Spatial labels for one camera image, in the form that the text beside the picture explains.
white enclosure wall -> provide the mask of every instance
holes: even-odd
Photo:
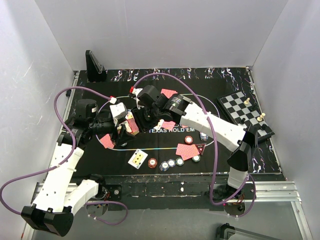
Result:
[[[0,185],[46,169],[60,129],[54,97],[73,72],[34,0],[0,1]],[[67,98],[58,109],[63,113]],[[4,189],[17,211],[29,205],[44,175]],[[26,222],[0,204],[0,239],[17,240]]]
[[[252,66],[287,0],[35,0],[73,70]]]
[[[320,239],[320,2],[289,0],[253,66],[284,175],[294,180]]]

black platform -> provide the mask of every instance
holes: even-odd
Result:
[[[250,79],[245,68],[176,68],[176,69],[132,69],[132,70],[109,70],[107,72],[107,82],[88,82],[86,71],[81,71],[78,78],[78,86],[87,87],[96,90],[106,96],[120,97],[128,108],[135,105],[135,101],[125,97],[128,95],[130,88],[135,81],[142,76],[153,72],[168,73],[183,80],[190,86],[200,97],[207,108],[213,114],[218,114],[212,103],[215,103],[217,97],[233,93],[241,90],[252,100],[256,100]],[[162,88],[175,90],[179,94],[189,94],[181,84],[173,79],[163,76],[150,77],[142,82],[138,87],[143,88],[152,84],[159,90]],[[77,101],[81,98],[89,98],[97,100],[101,107],[105,100],[93,95],[92,93],[76,90],[70,114],[73,114]],[[226,120],[226,116],[221,109],[218,110],[222,119]],[[147,161],[140,167],[135,169],[128,164],[128,160],[134,153],[135,149],[143,150],[148,154],[147,159],[156,158],[158,163],[167,161],[168,159],[176,159],[176,148],[178,143],[184,143],[185,136],[192,136],[194,143],[201,143],[199,132],[190,128],[175,128],[175,132],[160,133],[140,133],[135,141],[129,142],[125,147],[117,147],[117,149],[105,149],[95,138],[91,141],[77,165],[77,172],[74,177],[81,177],[87,174],[100,174],[103,176],[123,176],[123,175],[153,175],[153,174],[206,174],[213,170],[214,161],[214,145],[206,147],[204,155],[199,163],[191,160],[185,161],[183,166],[171,167],[166,172],[161,172],[159,167],[149,168]],[[221,144],[218,145],[218,169],[220,174],[229,171],[226,162],[230,152]],[[250,164],[249,171],[251,173],[280,173],[273,146],[269,140],[259,144],[259,149]]]

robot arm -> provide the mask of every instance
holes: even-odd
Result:
[[[151,85],[139,91],[133,89],[131,97],[135,98],[140,106],[132,109],[132,113],[141,132],[148,131],[156,126],[160,119],[164,119],[194,128],[212,138],[213,133],[207,119],[209,117],[214,126],[217,141],[231,152],[227,160],[230,166],[228,192],[232,193],[239,189],[247,177],[249,163],[258,146],[258,130],[255,127],[250,126],[244,129],[210,112],[206,115],[202,108],[189,98],[174,94],[168,99]]]
[[[204,114],[202,109],[189,98],[174,94],[167,98],[155,87],[146,86],[134,89],[130,95],[135,98],[137,107],[131,110],[139,132],[146,132],[155,127],[160,119],[174,121],[177,124],[192,127],[213,137],[207,117],[214,125],[217,141],[229,149],[232,154],[227,160],[230,165],[227,192],[235,192],[247,177],[248,163],[258,145],[257,129],[250,126],[243,129],[226,122],[210,112]],[[106,116],[97,114],[98,106],[94,100],[82,99],[77,103],[75,116],[66,121],[76,138],[77,148],[68,161],[58,165],[72,148],[70,133],[62,130],[52,157],[50,171],[38,196],[31,206],[25,206],[21,216],[36,230],[43,230],[59,236],[65,236],[72,226],[74,215],[89,199],[101,199],[107,194],[102,176],[90,175],[69,195],[67,188],[76,165],[84,153],[87,143],[95,134],[111,134],[111,140],[118,146],[135,138],[130,134],[126,115],[126,106],[112,100],[110,111]]]

cable clip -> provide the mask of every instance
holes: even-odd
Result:
[[[117,102],[117,99],[115,98],[115,97],[113,97],[113,96],[110,96],[110,103],[111,104],[115,104],[116,102]]]

poker chip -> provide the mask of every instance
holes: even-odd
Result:
[[[200,161],[200,155],[194,156],[192,158],[192,161],[195,162],[195,163],[198,163]]]
[[[186,137],[184,138],[184,142],[185,142],[186,144],[192,144],[193,141],[194,141],[194,139],[192,138],[192,136],[186,136]]]
[[[203,133],[203,132],[200,132],[200,139],[202,141],[207,141],[208,140],[208,135]]]
[[[173,159],[169,159],[168,160],[168,165],[169,165],[169,167],[173,168],[176,165],[176,161],[173,160]]]
[[[150,158],[148,161],[148,167],[154,169],[157,166],[157,160],[155,158]]]
[[[159,168],[162,172],[165,172],[169,169],[169,164],[166,161],[163,161]]]
[[[175,164],[177,164],[178,166],[182,166],[183,164],[185,164],[185,161],[181,157],[178,157],[175,160]]]

